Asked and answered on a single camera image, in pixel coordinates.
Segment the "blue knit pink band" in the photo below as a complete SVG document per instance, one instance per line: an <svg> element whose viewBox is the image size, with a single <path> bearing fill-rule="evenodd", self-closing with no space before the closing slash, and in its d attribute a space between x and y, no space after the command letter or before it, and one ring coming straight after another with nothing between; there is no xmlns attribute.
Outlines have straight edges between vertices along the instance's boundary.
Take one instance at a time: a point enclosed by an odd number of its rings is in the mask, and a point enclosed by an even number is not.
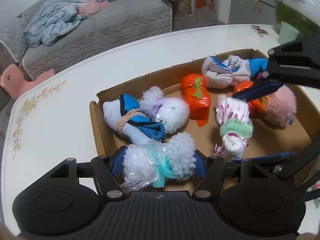
<svg viewBox="0 0 320 240"><path fill-rule="evenodd" d="M267 68L268 59L254 58L249 60L249 69L251 72L251 79L254 80L257 76L264 72Z"/></svg>

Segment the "pink fluffy blue knit hat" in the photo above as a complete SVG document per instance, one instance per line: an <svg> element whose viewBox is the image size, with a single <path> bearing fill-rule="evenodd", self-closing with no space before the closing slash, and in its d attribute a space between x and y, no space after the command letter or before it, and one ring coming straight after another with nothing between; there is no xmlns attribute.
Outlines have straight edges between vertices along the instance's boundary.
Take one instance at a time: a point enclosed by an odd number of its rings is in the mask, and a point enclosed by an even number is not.
<svg viewBox="0 0 320 240"><path fill-rule="evenodd" d="M281 86L276 92L260 99L264 107L262 119L270 128L285 129L291 125L297 113L297 100L294 92Z"/></svg>

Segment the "bubble wrap teal tie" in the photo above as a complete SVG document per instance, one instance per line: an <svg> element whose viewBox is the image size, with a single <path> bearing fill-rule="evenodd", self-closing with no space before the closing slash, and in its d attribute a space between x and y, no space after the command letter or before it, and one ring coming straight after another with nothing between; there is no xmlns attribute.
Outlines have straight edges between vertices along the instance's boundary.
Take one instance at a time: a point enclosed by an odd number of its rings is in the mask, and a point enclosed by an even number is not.
<svg viewBox="0 0 320 240"><path fill-rule="evenodd" d="M177 133L167 143L127 147L123 159L126 191L139 191L147 186L163 188L168 180L187 180L195 171L196 146L189 133Z"/></svg>

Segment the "white magenta cloth green scrunchie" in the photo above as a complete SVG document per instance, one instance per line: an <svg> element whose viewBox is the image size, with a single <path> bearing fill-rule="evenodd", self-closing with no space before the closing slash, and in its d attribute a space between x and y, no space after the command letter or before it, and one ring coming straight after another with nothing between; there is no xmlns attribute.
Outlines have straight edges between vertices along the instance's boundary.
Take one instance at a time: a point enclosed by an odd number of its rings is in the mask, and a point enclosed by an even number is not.
<svg viewBox="0 0 320 240"><path fill-rule="evenodd" d="M242 159L253 135L248 103L222 94L217 98L215 113L221 145L215 146L214 154L229 162Z"/></svg>

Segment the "white towel blue trim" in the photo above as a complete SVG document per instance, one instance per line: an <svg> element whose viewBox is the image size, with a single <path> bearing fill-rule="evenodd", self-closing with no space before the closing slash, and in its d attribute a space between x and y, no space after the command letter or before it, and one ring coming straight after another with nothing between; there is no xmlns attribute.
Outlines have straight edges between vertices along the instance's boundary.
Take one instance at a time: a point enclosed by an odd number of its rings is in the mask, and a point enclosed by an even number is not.
<svg viewBox="0 0 320 240"><path fill-rule="evenodd" d="M208 88L224 89L251 79L249 60L234 55L222 62L214 56L206 57L201 73Z"/></svg>

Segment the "white bubble wrap purple tie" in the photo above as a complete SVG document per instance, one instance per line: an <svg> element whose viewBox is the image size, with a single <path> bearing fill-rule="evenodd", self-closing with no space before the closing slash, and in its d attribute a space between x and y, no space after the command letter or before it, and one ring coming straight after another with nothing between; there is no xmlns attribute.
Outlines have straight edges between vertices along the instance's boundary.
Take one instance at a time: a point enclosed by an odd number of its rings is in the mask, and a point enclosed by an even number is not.
<svg viewBox="0 0 320 240"><path fill-rule="evenodd" d="M189 105L181 98L165 98L157 86L143 92L139 106L151 121L164 125L166 134L176 133L189 119Z"/></svg>

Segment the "orange bag green tie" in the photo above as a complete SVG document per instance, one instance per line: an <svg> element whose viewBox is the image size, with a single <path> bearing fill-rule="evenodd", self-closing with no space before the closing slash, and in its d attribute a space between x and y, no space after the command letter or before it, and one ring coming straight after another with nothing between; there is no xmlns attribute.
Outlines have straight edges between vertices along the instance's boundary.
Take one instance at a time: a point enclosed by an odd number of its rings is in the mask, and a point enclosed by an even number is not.
<svg viewBox="0 0 320 240"><path fill-rule="evenodd" d="M189 74L181 79L180 90L190 109L189 118L203 127L209 119L211 96L206 89L206 78L200 74Z"/></svg>

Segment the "blue white sock bundle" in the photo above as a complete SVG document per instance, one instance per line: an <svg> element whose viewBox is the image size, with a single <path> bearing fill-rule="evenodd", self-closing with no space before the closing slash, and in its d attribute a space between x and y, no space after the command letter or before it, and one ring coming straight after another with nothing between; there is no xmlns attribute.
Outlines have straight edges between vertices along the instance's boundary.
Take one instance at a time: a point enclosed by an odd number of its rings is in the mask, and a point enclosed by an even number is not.
<svg viewBox="0 0 320 240"><path fill-rule="evenodd" d="M165 127L150 120L140 109L138 101L129 94L121 94L114 101L103 103L107 125L135 145L147 145L165 138Z"/></svg>

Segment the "seed shells pile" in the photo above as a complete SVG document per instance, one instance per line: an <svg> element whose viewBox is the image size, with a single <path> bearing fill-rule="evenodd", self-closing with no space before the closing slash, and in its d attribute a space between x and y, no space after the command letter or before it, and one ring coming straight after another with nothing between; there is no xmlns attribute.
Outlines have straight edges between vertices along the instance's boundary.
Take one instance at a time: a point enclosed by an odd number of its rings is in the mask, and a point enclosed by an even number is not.
<svg viewBox="0 0 320 240"><path fill-rule="evenodd" d="M268 32L264 29L261 29L258 25L252 25L252 29L254 29L259 36L268 35Z"/></svg>

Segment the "mint green plastic cup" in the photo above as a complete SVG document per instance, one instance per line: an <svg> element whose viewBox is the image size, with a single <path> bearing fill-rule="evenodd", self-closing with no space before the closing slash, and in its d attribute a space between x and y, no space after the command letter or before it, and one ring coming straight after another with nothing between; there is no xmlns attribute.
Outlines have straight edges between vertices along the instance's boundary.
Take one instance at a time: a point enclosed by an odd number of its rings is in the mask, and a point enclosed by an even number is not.
<svg viewBox="0 0 320 240"><path fill-rule="evenodd" d="M280 44L286 44L295 41L298 37L298 34L299 31L295 27L286 22L281 22L278 42Z"/></svg>

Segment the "shallow cardboard box tray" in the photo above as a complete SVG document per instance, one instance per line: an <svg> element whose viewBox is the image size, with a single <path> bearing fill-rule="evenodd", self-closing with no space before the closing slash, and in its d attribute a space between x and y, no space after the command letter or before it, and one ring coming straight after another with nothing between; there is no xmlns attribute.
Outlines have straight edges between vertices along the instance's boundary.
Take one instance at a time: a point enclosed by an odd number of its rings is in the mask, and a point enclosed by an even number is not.
<svg viewBox="0 0 320 240"><path fill-rule="evenodd" d="M265 61L253 49L176 65L100 91L89 105L97 152L111 157L125 193L199 190L206 160L269 161L292 152L302 163L319 138L319 111L296 85L284 85L254 100L235 98L251 88L238 72Z"/></svg>

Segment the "grey cabinet with shelves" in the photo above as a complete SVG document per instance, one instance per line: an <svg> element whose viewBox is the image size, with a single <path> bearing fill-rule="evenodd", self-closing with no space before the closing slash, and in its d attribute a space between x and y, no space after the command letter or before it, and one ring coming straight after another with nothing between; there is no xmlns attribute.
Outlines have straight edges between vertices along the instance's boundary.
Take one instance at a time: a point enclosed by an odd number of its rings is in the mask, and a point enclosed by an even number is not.
<svg viewBox="0 0 320 240"><path fill-rule="evenodd" d="M269 24L279 28L276 19L278 0L231 0L230 24Z"/></svg>

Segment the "glass fish tank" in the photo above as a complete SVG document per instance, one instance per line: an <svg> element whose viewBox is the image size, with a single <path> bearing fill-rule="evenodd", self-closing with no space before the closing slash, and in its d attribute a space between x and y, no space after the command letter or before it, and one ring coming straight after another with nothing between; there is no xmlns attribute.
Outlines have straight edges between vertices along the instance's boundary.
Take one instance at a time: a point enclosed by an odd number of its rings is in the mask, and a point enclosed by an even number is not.
<svg viewBox="0 0 320 240"><path fill-rule="evenodd" d="M285 22L299 31L299 38L319 33L319 0L277 0L275 14L276 32Z"/></svg>

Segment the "fridge with flower stickers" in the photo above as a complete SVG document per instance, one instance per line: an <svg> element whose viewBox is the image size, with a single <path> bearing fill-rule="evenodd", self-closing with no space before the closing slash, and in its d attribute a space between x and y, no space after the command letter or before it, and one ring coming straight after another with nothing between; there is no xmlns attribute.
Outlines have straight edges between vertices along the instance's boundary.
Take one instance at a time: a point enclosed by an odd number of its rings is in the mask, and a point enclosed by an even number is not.
<svg viewBox="0 0 320 240"><path fill-rule="evenodd" d="M227 24L230 8L231 0L175 0L172 2L172 29Z"/></svg>

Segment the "pink plastic child chair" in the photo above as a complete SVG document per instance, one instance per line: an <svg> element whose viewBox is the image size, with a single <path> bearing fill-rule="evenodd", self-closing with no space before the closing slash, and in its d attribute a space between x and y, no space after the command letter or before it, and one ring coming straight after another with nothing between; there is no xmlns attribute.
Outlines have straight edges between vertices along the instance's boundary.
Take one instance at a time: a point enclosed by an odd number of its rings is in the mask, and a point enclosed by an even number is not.
<svg viewBox="0 0 320 240"><path fill-rule="evenodd" d="M9 65L1 75L1 87L14 99L55 75L53 69L40 74L34 81L27 81L16 64Z"/></svg>

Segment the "grey quilted sofa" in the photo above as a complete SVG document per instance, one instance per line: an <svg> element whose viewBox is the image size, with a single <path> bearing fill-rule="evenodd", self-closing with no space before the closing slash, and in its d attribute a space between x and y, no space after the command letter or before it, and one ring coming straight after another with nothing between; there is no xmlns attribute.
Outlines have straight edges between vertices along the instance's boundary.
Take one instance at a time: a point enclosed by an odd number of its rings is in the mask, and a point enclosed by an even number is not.
<svg viewBox="0 0 320 240"><path fill-rule="evenodd" d="M60 72L112 48L172 31L175 0L109 0L53 45L27 45L24 30L45 0L39 0L1 27L1 70L18 65L28 80Z"/></svg>

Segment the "light blue blanket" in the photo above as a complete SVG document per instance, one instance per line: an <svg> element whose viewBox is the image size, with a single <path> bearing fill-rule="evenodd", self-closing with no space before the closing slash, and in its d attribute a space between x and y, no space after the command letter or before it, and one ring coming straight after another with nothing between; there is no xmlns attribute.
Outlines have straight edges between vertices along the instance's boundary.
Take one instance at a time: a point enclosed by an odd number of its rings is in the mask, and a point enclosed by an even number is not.
<svg viewBox="0 0 320 240"><path fill-rule="evenodd" d="M91 15L78 14L80 0L45 0L29 20L24 35L29 47L53 45Z"/></svg>

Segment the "pink garment on sofa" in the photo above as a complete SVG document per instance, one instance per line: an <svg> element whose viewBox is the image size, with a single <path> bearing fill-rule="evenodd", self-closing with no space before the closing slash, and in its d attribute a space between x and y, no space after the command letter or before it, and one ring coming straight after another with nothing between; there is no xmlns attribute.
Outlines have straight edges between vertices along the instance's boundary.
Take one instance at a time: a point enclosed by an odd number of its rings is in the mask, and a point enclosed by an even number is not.
<svg viewBox="0 0 320 240"><path fill-rule="evenodd" d="M80 15L94 15L109 5L109 1L80 0L77 11Z"/></svg>

